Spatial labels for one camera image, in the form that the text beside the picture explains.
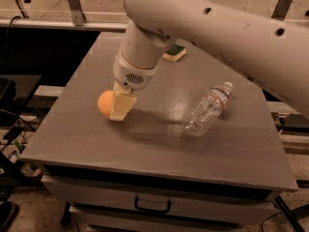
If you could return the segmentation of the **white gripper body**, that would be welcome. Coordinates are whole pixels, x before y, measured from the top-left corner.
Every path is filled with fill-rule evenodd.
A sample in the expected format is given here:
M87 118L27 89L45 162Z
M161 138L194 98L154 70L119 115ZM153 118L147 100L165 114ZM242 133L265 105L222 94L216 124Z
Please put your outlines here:
M113 74L116 82L132 90L141 90L146 88L155 75L156 68L139 69L129 63L128 60L118 52L113 66Z

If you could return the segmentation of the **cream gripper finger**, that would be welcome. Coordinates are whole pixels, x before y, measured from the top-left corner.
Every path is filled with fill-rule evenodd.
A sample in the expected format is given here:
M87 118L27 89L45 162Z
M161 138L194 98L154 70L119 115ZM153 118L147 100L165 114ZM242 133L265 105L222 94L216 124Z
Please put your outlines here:
M122 86L117 81L114 82L113 90L117 93L124 93L124 94L131 93L131 89L129 87Z
M136 101L137 97L134 95L115 92L109 118L113 121L123 121Z

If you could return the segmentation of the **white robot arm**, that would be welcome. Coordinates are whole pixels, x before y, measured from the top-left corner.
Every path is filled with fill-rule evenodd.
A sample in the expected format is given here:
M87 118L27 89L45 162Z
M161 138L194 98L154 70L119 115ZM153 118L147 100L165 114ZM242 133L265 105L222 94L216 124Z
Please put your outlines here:
M145 88L182 39L309 117L309 30L207 0L123 0L129 24L116 55L115 89Z

